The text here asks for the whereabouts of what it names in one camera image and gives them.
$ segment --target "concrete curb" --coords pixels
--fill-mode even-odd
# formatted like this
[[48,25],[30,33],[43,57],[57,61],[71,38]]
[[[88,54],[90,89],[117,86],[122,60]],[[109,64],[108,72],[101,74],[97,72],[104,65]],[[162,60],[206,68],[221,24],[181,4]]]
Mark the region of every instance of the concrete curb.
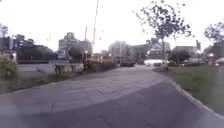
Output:
[[183,96],[185,96],[188,100],[190,100],[195,106],[197,106],[199,109],[203,111],[207,111],[209,113],[212,113],[214,116],[218,117],[219,119],[224,121],[224,117],[215,111],[213,111],[211,108],[204,105],[201,101],[195,99],[191,94],[183,90],[177,83],[175,83],[172,80],[168,80],[168,83],[170,83],[172,86],[174,86]]

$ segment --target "asphalt road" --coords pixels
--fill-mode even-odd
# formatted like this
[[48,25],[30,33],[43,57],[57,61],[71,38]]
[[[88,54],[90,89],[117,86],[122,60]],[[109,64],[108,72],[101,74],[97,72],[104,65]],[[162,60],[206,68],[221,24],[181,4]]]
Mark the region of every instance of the asphalt road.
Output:
[[119,68],[0,96],[2,128],[223,128],[150,67]]

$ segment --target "overcast sky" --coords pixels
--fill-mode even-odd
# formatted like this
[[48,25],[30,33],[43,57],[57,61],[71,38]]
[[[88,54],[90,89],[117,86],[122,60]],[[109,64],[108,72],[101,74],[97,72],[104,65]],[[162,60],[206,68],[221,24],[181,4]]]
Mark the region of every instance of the overcast sky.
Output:
[[[137,11],[147,0],[100,0],[95,51],[107,49],[115,40],[125,40],[128,44],[143,44],[146,35],[142,33],[139,19],[132,10]],[[191,24],[196,39],[209,42],[203,31],[210,24],[221,21],[223,2],[221,0],[176,0],[186,3],[182,9],[186,22]],[[0,3],[0,23],[9,27],[9,34],[24,34],[38,44],[47,45],[53,50],[58,48],[58,40],[67,32],[83,40],[85,27],[87,38],[92,41],[93,22],[97,0],[3,0]],[[178,39],[178,45],[195,45],[192,38]],[[176,44],[169,40],[171,46]]]

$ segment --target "tree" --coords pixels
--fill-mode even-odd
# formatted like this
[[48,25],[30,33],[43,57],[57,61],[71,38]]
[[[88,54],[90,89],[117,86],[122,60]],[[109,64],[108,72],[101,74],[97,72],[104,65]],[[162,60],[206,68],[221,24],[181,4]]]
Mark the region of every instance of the tree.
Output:
[[164,0],[151,1],[148,6],[141,9],[140,13],[136,13],[136,16],[141,20],[141,25],[147,24],[149,30],[154,30],[153,34],[156,38],[162,40],[163,54],[165,53],[165,38],[173,35],[176,39],[178,34],[191,35],[191,31],[189,31],[190,25],[184,23],[185,21],[181,17],[180,5],[178,3],[175,10],[174,7],[165,3]]
[[72,58],[72,61],[79,62],[83,59],[83,54],[77,48],[71,47],[68,51],[68,55]]
[[189,53],[187,51],[181,50],[181,51],[174,51],[171,54],[169,60],[178,63],[178,61],[182,62],[182,61],[187,60],[189,58],[190,58]]
[[222,46],[220,45],[213,45],[210,49],[208,49],[208,52],[207,52],[207,58],[208,58],[208,55],[210,53],[212,53],[214,56],[212,57],[213,60],[217,60],[219,58],[221,58],[223,56],[222,54]]
[[18,49],[19,60],[50,60],[53,58],[53,51],[42,45],[27,44]]
[[207,37],[212,43],[223,42],[224,41],[224,23],[219,22],[217,24],[209,25],[204,32],[205,37]]

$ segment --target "bush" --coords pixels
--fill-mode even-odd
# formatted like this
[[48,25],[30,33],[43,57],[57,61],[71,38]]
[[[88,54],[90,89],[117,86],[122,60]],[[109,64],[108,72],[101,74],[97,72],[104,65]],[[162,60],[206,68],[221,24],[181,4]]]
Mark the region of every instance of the bush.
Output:
[[64,72],[64,65],[54,65],[54,71],[57,75],[61,75]]
[[158,67],[158,68],[154,68],[153,71],[155,72],[168,72],[170,69],[167,66],[163,66],[163,67]]
[[0,56],[0,77],[15,78],[17,76],[17,64],[7,56]]
[[200,63],[190,63],[190,64],[185,64],[184,66],[188,67],[188,66],[200,66]]
[[116,63],[114,61],[86,60],[84,62],[85,71],[99,72],[113,68],[116,68]]
[[161,66],[161,63],[154,63],[154,66],[155,67],[160,67]]
[[177,67],[178,64],[176,64],[176,63],[173,62],[173,61],[170,61],[170,62],[168,63],[168,66],[169,66],[169,67]]

